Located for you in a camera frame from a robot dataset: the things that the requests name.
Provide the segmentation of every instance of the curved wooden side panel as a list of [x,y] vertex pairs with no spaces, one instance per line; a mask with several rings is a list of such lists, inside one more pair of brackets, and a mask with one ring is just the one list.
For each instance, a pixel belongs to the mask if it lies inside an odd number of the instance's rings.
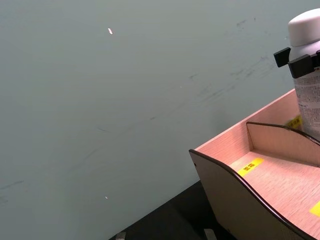
[[315,240],[270,206],[226,164],[190,150],[217,221],[238,240]]

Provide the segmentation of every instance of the wooden box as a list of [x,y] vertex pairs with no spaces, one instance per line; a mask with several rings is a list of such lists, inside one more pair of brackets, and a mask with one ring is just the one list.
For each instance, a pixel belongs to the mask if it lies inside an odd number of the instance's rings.
[[190,150],[217,221],[238,240],[320,240],[320,143],[284,124],[294,90]]

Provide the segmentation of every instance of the black floor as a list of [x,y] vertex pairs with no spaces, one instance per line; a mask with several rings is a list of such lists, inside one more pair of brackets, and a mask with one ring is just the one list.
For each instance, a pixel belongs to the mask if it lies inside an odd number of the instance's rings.
[[122,232],[125,240],[207,240],[204,229],[217,240],[236,240],[217,223],[199,181]]

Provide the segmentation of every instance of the gray wall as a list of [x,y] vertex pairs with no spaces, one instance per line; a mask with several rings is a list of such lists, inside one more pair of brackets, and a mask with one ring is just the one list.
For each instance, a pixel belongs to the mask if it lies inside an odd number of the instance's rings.
[[1,239],[106,240],[195,183],[188,149],[293,88],[273,53],[318,3],[1,0]]

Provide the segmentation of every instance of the yellow sticker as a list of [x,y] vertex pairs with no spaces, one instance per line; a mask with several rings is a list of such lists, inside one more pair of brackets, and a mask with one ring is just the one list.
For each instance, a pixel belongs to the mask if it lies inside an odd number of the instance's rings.
[[285,125],[293,129],[299,129],[302,125],[301,115],[296,116],[294,119],[288,121]]
[[252,162],[250,162],[245,167],[241,168],[238,171],[238,174],[243,177],[247,173],[251,172],[253,169],[255,169],[259,164],[261,164],[264,160],[262,158],[255,158]]
[[309,210],[310,213],[320,217],[320,201]]

